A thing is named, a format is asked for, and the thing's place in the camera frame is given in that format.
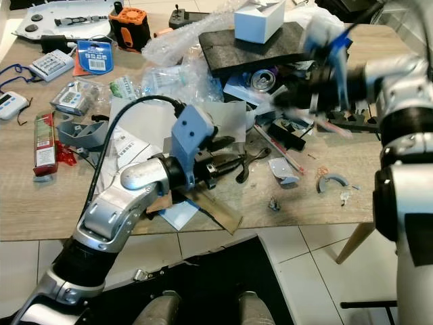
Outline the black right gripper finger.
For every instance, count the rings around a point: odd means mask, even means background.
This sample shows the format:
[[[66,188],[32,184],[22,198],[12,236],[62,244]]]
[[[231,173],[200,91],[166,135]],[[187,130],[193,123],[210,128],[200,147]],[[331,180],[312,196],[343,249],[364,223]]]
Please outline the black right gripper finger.
[[[278,91],[273,93],[262,105],[262,114],[266,116],[284,117],[290,110],[290,92]]]

